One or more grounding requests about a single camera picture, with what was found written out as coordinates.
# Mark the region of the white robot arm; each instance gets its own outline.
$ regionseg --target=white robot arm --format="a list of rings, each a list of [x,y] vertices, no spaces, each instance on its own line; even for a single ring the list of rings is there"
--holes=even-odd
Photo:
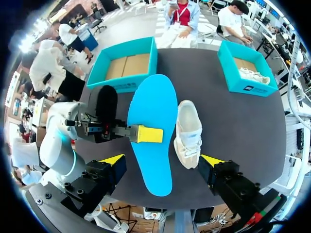
[[[85,170],[84,159],[71,147],[71,140],[78,138],[76,129],[65,125],[65,120],[75,120],[79,109],[85,107],[80,102],[61,102],[49,109],[47,133],[39,152],[40,160],[50,168],[41,179],[43,185],[52,182],[62,186],[77,179]]]

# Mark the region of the insole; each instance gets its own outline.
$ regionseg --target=insole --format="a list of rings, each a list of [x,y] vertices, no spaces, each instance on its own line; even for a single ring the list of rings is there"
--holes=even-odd
[[[164,197],[172,191],[169,145],[177,120],[177,98],[170,79],[155,74],[145,79],[131,102],[127,125],[163,129],[162,143],[131,142],[145,185]]]

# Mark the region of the black pants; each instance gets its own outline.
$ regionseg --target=black pants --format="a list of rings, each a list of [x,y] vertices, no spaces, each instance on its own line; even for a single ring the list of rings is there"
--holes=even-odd
[[[85,81],[77,78],[66,70],[66,78],[60,85],[58,92],[69,98],[71,101],[79,101],[85,83]]]

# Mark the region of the computer monitor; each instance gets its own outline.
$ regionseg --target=computer monitor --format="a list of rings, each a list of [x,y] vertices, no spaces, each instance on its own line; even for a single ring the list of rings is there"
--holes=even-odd
[[[255,2],[257,2],[260,6],[266,8],[267,3],[264,0],[255,0]]]
[[[270,8],[269,12],[277,19],[280,18],[280,15],[273,9],[273,8]]]

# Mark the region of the round table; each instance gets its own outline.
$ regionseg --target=round table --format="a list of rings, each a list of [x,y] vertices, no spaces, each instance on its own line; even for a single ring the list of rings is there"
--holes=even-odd
[[[240,165],[245,177],[261,183],[261,187],[282,174],[286,129],[279,92],[266,98],[230,93],[217,52],[211,50],[158,50],[157,73],[171,79],[178,103],[194,102],[203,125],[202,154],[233,160]],[[89,94],[90,90],[85,87],[81,101],[88,102]],[[118,119],[127,119],[132,96],[133,93],[119,94]],[[180,164],[173,147],[174,138],[175,134],[169,149],[173,190],[166,197],[153,196],[146,189],[128,138],[101,144],[78,140],[76,151],[86,162],[125,154],[127,172],[112,194],[115,199],[170,210],[222,204],[224,201],[212,195],[196,169],[187,170]]]

